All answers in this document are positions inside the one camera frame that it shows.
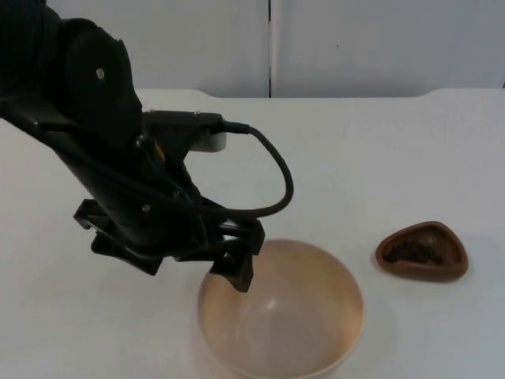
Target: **black cable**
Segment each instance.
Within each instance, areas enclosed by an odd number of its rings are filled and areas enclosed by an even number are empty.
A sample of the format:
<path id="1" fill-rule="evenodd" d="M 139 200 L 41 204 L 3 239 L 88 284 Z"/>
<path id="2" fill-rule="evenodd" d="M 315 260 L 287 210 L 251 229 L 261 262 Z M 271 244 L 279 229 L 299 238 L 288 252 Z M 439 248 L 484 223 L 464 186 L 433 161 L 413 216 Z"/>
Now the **black cable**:
<path id="1" fill-rule="evenodd" d="M 151 205 L 157 205 L 160 208 L 165 208 L 171 211 L 187 212 L 193 214 L 206 214 L 213 216 L 224 216 L 231 219 L 250 219 L 271 216 L 282 211 L 293 198 L 294 184 L 286 161 L 281 157 L 275 146 L 257 129 L 244 124 L 228 122 L 223 131 L 228 133 L 249 133 L 252 134 L 271 154 L 274 161 L 279 165 L 279 168 L 284 176 L 286 183 L 286 192 L 281 201 L 274 205 L 257 209 L 228 209 L 228 208 L 212 208 L 200 205 L 190 205 L 176 202 L 171 197 L 157 190 L 146 186 L 144 183 L 135 181 L 108 166 L 103 165 L 97 159 L 92 158 L 84 153 L 72 150 L 68 145 L 62 143 L 57 138 L 53 138 L 48 132 L 39 128 L 31 120 L 12 111 L 5 104 L 0 104 L 0 117 L 4 118 L 10 124 L 16 126 L 19 130 L 25 132 L 29 136 L 35 138 L 40 143 L 53 149 L 56 153 L 68 156 L 74 159 L 79 164 L 94 170 L 103 177 L 108 178 L 112 182 L 119 184 L 123 189 L 134 196 L 142 197 L 143 201 Z"/>

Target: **white wall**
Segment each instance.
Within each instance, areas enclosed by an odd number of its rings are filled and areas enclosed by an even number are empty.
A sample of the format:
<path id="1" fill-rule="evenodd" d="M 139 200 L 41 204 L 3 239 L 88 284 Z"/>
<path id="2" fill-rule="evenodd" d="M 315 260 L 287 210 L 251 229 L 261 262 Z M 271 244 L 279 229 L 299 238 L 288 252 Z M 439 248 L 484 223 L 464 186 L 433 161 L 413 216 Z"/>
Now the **white wall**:
<path id="1" fill-rule="evenodd" d="M 214 96 L 268 94 L 265 0 L 47 0 L 123 39 L 139 88 L 197 88 Z"/>
<path id="2" fill-rule="evenodd" d="M 123 39 L 139 88 L 417 96 L 501 88 L 505 0 L 48 0 Z"/>
<path id="3" fill-rule="evenodd" d="M 274 96 L 502 88 L 504 0 L 272 0 Z"/>

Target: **brown dish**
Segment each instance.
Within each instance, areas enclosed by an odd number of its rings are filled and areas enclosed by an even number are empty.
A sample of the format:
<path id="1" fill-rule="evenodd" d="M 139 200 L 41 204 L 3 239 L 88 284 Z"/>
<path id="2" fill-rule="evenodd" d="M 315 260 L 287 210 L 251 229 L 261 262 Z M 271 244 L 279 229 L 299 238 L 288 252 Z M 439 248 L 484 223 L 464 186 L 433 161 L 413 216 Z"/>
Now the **brown dish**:
<path id="1" fill-rule="evenodd" d="M 468 270 L 463 244 L 449 227 L 436 221 L 387 237 L 377 247 L 376 259 L 392 274 L 419 280 L 456 280 Z"/>

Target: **small brown bowl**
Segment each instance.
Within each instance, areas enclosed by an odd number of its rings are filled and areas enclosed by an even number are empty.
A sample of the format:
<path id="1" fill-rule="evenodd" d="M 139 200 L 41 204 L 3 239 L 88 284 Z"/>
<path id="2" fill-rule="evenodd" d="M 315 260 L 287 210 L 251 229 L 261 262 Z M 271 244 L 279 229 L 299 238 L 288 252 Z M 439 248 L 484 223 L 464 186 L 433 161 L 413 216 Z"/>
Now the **small brown bowl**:
<path id="1" fill-rule="evenodd" d="M 395 263 L 385 261 L 384 255 L 403 242 L 418 242 L 431 246 L 436 254 L 443 258 L 443 263 L 436 265 L 432 262 L 424 264 L 404 260 Z M 418 280 L 456 280 L 465 275 L 468 269 L 468 257 L 463 244 L 449 227 L 436 221 L 419 223 L 390 235 L 377 247 L 376 259 L 382 269 L 397 276 Z"/>

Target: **bowl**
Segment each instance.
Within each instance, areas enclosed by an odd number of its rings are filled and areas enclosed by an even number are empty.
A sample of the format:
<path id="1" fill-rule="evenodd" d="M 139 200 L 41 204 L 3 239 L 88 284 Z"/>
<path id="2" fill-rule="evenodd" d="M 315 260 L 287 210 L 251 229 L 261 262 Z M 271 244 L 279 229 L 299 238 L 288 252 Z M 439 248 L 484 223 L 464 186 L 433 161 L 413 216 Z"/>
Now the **bowl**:
<path id="1" fill-rule="evenodd" d="M 249 292 L 207 274 L 198 298 L 200 330 L 211 353 L 246 377 L 315 377 L 354 349 L 365 324 L 349 270 L 304 242 L 265 242 L 254 257 Z"/>
<path id="2" fill-rule="evenodd" d="M 407 260 L 391 263 L 384 258 L 405 242 L 427 246 L 442 259 L 442 264 Z M 385 271 L 417 280 L 448 282 L 461 278 L 468 270 L 468 256 L 463 244 L 447 225 L 438 221 L 418 223 L 390 235 L 377 247 L 376 260 Z"/>

